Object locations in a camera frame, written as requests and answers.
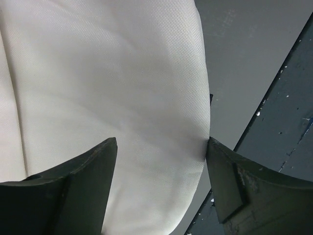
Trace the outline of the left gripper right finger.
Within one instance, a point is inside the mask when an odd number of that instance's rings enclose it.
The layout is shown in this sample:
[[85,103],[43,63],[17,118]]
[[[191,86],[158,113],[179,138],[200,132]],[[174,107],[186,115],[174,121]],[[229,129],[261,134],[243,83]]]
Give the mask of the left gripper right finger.
[[271,170],[210,138],[206,154],[218,221],[227,235],[311,235],[313,184]]

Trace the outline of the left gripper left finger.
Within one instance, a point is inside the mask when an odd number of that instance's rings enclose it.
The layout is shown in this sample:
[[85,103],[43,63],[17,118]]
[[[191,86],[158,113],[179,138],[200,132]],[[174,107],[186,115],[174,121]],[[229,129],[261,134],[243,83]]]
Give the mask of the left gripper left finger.
[[1,183],[1,234],[101,234],[116,157],[116,139],[108,138],[51,169]]

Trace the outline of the cream canvas backpack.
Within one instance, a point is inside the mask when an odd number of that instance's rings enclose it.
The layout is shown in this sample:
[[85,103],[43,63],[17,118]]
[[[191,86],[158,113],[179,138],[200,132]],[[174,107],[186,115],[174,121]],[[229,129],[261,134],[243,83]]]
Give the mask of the cream canvas backpack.
[[168,235],[196,192],[209,131],[192,0],[1,1],[1,181],[115,137],[103,232]]

